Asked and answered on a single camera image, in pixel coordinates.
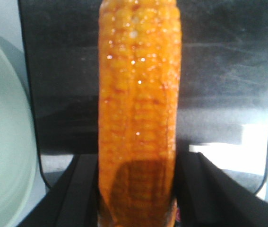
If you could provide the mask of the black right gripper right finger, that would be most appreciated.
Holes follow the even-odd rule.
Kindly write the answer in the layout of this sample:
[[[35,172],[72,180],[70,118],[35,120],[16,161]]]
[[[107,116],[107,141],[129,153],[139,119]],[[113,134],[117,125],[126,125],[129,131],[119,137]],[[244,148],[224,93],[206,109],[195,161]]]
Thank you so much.
[[[177,154],[175,193],[185,227],[268,227],[268,203],[201,153]]]

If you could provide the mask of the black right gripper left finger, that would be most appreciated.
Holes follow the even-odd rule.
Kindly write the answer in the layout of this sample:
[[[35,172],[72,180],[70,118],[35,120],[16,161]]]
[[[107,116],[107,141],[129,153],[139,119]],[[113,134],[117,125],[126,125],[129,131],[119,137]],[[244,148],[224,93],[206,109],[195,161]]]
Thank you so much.
[[[97,154],[76,155],[21,227],[96,227]]]

